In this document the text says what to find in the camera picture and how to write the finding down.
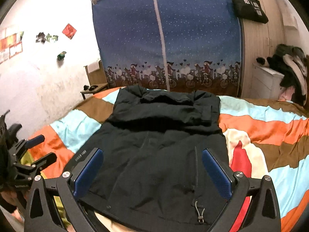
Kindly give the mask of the person's left hand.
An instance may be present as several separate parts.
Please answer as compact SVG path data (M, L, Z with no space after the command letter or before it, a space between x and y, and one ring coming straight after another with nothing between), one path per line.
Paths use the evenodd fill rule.
M12 191L1 191L1 207L8 211L13 217L20 222L24 222L24 218L20 215L17 204L17 193Z

